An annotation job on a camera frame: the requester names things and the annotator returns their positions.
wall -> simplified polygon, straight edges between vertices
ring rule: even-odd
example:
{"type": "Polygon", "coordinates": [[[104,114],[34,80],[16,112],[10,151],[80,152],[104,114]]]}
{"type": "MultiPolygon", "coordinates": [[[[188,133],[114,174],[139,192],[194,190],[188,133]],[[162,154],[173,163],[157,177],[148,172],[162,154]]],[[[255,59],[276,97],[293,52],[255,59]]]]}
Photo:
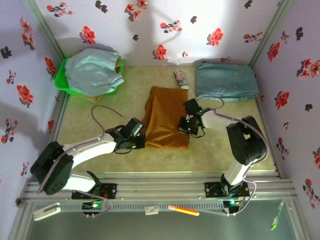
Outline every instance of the wall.
{"type": "Polygon", "coordinates": [[[291,3],[254,71],[274,152],[320,239],[320,2],[291,3]]]}
{"type": "Polygon", "coordinates": [[[118,51],[127,66],[248,64],[279,0],[34,0],[66,56],[118,51]]]}
{"type": "Polygon", "coordinates": [[[15,199],[51,138],[58,93],[52,75],[60,62],[23,0],[2,1],[0,22],[0,239],[6,240],[15,199]]]}

orange fabric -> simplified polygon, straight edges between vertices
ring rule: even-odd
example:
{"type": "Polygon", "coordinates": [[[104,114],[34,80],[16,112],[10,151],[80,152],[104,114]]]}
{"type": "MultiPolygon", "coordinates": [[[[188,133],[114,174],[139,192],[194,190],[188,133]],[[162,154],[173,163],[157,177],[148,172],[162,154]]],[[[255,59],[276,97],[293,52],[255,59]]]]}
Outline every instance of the orange fabric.
{"type": "Polygon", "coordinates": [[[189,135],[178,131],[181,117],[186,116],[183,106],[188,90],[153,86],[145,104],[142,123],[146,126],[146,148],[189,148],[189,135]]]}

cable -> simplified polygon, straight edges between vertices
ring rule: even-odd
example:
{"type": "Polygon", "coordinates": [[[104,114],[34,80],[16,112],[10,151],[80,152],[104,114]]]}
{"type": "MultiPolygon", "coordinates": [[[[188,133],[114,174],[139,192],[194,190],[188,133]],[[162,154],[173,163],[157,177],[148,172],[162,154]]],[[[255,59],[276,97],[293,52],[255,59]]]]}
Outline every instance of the cable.
{"type": "Polygon", "coordinates": [[[129,121],[128,118],[126,118],[125,116],[123,116],[121,113],[119,113],[118,111],[114,110],[113,108],[109,107],[109,106],[105,106],[105,105],[95,105],[91,108],[91,117],[93,118],[93,120],[99,125],[99,127],[102,129],[102,134],[100,137],[98,137],[97,139],[94,139],[94,140],[90,140],[90,141],[87,141],[87,142],[83,142],[83,143],[80,143],[76,146],[73,146],[71,148],[69,148],[68,150],[66,150],[65,152],[63,152],[62,154],[60,154],[60,156],[57,157],[56,160],[54,160],[54,163],[52,164],[52,166],[50,167],[48,173],[46,174],[46,176],[44,177],[42,183],[40,184],[39,186],[39,189],[36,191],[37,194],[40,194],[44,188],[44,185],[47,183],[49,177],[51,176],[52,172],[54,171],[55,167],[57,166],[57,164],[59,163],[60,159],[68,154],[68,152],[70,152],[71,150],[72,151],[75,151],[77,148],[80,148],[82,146],[85,146],[87,144],[94,144],[94,143],[98,143],[100,142],[100,139],[103,138],[105,136],[105,128],[104,126],[96,119],[95,115],[94,115],[94,109],[97,108],[97,107],[101,107],[101,108],[106,108],[106,109],[109,109],[111,111],[113,111],[114,113],[118,114],[120,117],[124,118],[127,122],[129,121]]]}
{"type": "Polygon", "coordinates": [[[217,110],[217,109],[221,109],[221,108],[223,108],[223,107],[224,107],[224,105],[225,105],[225,101],[224,101],[221,97],[219,97],[219,96],[215,96],[215,95],[202,96],[202,97],[198,98],[196,101],[198,102],[199,100],[204,99],[204,98],[206,98],[206,97],[213,97],[213,98],[217,98],[217,99],[219,99],[219,100],[221,101],[222,105],[221,105],[221,106],[219,106],[219,107],[213,108],[213,109],[215,109],[215,110],[217,110]]]}
{"type": "Polygon", "coordinates": [[[201,136],[195,136],[195,135],[193,135],[193,134],[191,133],[191,136],[194,137],[195,139],[202,138],[204,135],[206,135],[206,132],[204,131],[204,129],[203,129],[202,127],[201,127],[201,130],[202,130],[202,132],[203,132],[203,135],[201,135],[201,136]]]}
{"type": "Polygon", "coordinates": [[[114,153],[115,154],[128,154],[128,153],[131,153],[131,151],[132,151],[132,148],[129,150],[129,151],[125,151],[125,152],[117,152],[117,151],[115,151],[114,153]]]}
{"type": "Polygon", "coordinates": [[[106,198],[106,197],[94,195],[94,194],[91,194],[91,193],[88,193],[88,192],[85,192],[85,191],[80,191],[80,190],[77,190],[77,192],[80,193],[80,194],[84,194],[84,195],[93,197],[93,198],[102,199],[104,202],[108,202],[108,203],[110,204],[110,206],[109,206],[109,208],[108,208],[107,210],[104,210],[104,211],[102,211],[102,212],[99,212],[99,213],[93,215],[92,217],[96,217],[96,216],[105,214],[106,212],[108,212],[109,210],[111,210],[111,209],[114,207],[113,203],[112,203],[108,198],[106,198]]]}

gray cable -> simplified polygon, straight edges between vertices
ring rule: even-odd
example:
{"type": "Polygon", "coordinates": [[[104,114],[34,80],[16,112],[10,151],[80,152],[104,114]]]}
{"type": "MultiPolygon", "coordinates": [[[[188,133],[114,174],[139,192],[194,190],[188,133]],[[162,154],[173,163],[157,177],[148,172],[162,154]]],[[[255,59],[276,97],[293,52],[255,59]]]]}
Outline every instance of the gray cable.
{"type": "MultiPolygon", "coordinates": [[[[100,138],[102,138],[104,135],[105,135],[105,128],[104,126],[96,119],[96,117],[94,116],[94,109],[97,108],[97,107],[102,107],[102,108],[106,108],[106,109],[109,109],[111,111],[113,111],[114,113],[118,114],[120,117],[124,118],[127,122],[128,122],[128,118],[126,118],[125,116],[123,116],[121,113],[117,112],[116,110],[114,110],[113,108],[111,107],[108,107],[108,106],[105,106],[105,105],[95,105],[91,108],[91,117],[93,118],[93,120],[100,126],[100,128],[102,129],[102,135],[100,138]]],[[[57,164],[59,163],[60,159],[68,154],[68,152],[70,152],[71,150],[74,150],[74,149],[77,149],[77,148],[80,148],[82,146],[85,146],[87,144],[94,144],[94,143],[98,143],[100,141],[100,139],[94,139],[94,140],[91,140],[91,141],[87,141],[87,142],[83,142],[83,143],[80,143],[76,146],[73,146],[71,148],[69,148],[68,150],[66,150],[65,152],[63,152],[62,154],[60,154],[60,156],[57,157],[56,160],[54,160],[54,163],[52,164],[52,166],[50,167],[48,173],[46,174],[46,176],[44,177],[42,183],[40,184],[39,186],[39,189],[36,191],[37,194],[40,194],[44,188],[44,185],[47,183],[49,177],[51,176],[52,172],[54,171],[55,167],[57,166],[57,164]]]]}
{"type": "Polygon", "coordinates": [[[202,96],[202,97],[198,98],[196,101],[198,102],[199,100],[204,99],[204,98],[206,98],[206,97],[214,97],[214,98],[217,98],[217,99],[219,99],[219,100],[221,101],[222,105],[219,106],[219,107],[213,108],[213,109],[215,109],[215,110],[221,109],[221,108],[223,108],[224,105],[225,105],[225,101],[224,101],[221,97],[215,96],[215,95],[202,96]]]}

green plastic tray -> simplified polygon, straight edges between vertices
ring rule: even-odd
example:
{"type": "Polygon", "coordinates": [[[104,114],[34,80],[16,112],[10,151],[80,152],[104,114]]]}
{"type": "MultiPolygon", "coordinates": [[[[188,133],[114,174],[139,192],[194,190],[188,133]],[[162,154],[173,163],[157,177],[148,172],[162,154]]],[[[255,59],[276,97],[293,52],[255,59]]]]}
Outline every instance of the green plastic tray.
{"type": "MultiPolygon", "coordinates": [[[[54,85],[55,85],[55,87],[57,89],[62,90],[62,91],[66,91],[68,94],[71,94],[71,95],[84,95],[82,92],[75,91],[75,90],[72,90],[72,89],[69,88],[68,80],[67,80],[67,76],[66,76],[66,68],[65,68],[65,66],[66,66],[67,60],[69,58],[71,58],[71,57],[72,56],[68,56],[62,61],[61,65],[60,65],[60,67],[58,69],[58,72],[56,73],[56,76],[55,76],[55,79],[54,79],[54,85]]],[[[123,69],[124,69],[124,60],[121,57],[119,57],[118,59],[121,61],[121,66],[120,66],[120,69],[119,69],[119,73],[122,74],[123,69]]],[[[115,94],[117,89],[118,89],[118,87],[119,87],[119,85],[117,85],[115,87],[114,91],[108,92],[106,94],[115,94]]]]}

